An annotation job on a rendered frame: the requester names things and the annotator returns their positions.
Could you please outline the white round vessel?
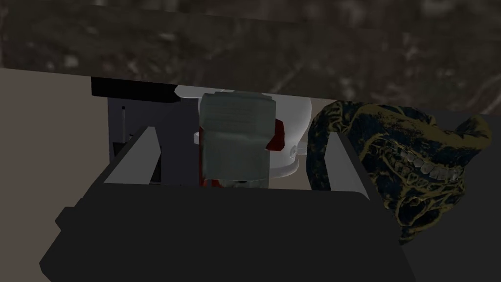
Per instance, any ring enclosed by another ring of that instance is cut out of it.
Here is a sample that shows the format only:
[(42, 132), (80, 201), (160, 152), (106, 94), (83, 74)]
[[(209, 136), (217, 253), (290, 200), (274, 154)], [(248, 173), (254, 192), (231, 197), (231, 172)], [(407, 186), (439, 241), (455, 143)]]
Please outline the white round vessel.
[[(179, 85), (175, 88), (175, 94), (181, 98), (195, 98), (200, 105), (200, 99), (204, 94), (214, 92), (236, 92), (232, 90), (219, 90), (194, 86)], [(300, 96), (287, 96), (279, 94), (269, 95), (276, 102), (276, 119), (283, 122), (285, 146), (279, 151), (270, 153), (270, 178), (283, 178), (289, 176), (298, 169), (299, 155), (306, 154), (306, 144), (301, 141), (306, 132), (312, 114), (310, 98)], [(199, 131), (194, 135), (194, 142), (198, 144)]]

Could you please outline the dark grey upright block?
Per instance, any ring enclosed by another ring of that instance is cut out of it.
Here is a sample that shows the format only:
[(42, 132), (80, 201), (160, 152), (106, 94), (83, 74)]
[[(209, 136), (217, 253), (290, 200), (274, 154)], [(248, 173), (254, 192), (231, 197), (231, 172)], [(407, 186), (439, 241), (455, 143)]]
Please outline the dark grey upright block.
[(162, 154), (151, 178), (154, 184), (196, 185), (199, 151), (193, 134), (199, 128), (197, 102), (181, 99), (176, 85), (92, 77), (91, 94), (107, 98), (109, 159), (139, 128), (153, 126)]

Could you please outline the black and gold skull mug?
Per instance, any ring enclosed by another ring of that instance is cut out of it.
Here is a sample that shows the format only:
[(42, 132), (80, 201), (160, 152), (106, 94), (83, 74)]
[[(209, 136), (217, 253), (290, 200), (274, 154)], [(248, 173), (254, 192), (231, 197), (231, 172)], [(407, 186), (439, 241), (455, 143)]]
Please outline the black and gold skull mug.
[(465, 195), (466, 165), (492, 141), (479, 115), (454, 131), (414, 107), (335, 101), (313, 118), (306, 173), (313, 190), (331, 188), (324, 161), (329, 135), (344, 134), (398, 225), (404, 245), (435, 225)]

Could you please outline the grey-green and red box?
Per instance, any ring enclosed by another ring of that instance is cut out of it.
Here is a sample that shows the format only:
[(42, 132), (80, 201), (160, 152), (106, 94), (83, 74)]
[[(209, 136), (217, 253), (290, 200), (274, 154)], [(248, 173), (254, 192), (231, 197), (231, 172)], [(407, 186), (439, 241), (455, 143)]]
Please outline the grey-green and red box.
[(270, 153), (284, 148), (283, 122), (269, 95), (204, 94), (199, 105), (202, 187), (268, 188)]

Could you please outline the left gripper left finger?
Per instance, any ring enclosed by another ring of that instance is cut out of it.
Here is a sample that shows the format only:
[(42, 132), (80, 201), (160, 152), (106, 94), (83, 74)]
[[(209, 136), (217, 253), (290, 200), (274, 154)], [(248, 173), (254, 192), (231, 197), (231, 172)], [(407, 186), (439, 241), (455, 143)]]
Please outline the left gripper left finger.
[(154, 127), (142, 127), (103, 172), (103, 183), (148, 185), (161, 155)]

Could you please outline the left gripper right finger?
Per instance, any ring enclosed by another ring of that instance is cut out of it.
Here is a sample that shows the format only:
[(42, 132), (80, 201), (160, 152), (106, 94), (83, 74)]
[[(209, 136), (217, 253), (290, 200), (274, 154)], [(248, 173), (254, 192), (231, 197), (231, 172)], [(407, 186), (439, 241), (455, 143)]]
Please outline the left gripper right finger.
[(329, 134), (324, 166), (327, 172), (326, 190), (356, 192), (370, 200), (368, 173), (346, 135), (337, 132)]

